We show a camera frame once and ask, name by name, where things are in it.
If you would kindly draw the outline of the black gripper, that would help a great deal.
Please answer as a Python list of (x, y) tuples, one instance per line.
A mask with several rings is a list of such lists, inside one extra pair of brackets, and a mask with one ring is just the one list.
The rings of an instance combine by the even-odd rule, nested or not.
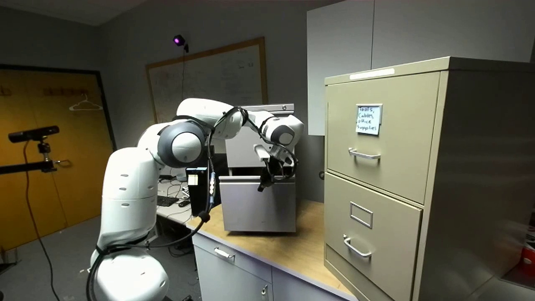
[(257, 145), (255, 153), (267, 166), (267, 170), (262, 173), (262, 183), (258, 186), (260, 193), (277, 183), (290, 181), (295, 178), (297, 156), (288, 148), (268, 150), (262, 145)]

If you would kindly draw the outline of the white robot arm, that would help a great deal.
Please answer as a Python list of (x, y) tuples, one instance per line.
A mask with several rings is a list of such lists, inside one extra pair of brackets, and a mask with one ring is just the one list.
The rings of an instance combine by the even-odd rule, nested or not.
[(245, 128), (260, 138), (255, 153), (267, 165), (262, 186), (292, 178), (303, 123), (295, 116), (213, 99), (181, 101), (173, 121), (148, 128), (135, 148), (111, 155), (103, 185), (101, 231), (86, 283), (88, 301), (165, 301), (170, 277), (150, 255), (156, 247), (160, 173), (205, 163), (201, 208), (195, 215), (208, 221), (218, 191), (215, 143), (233, 140)]

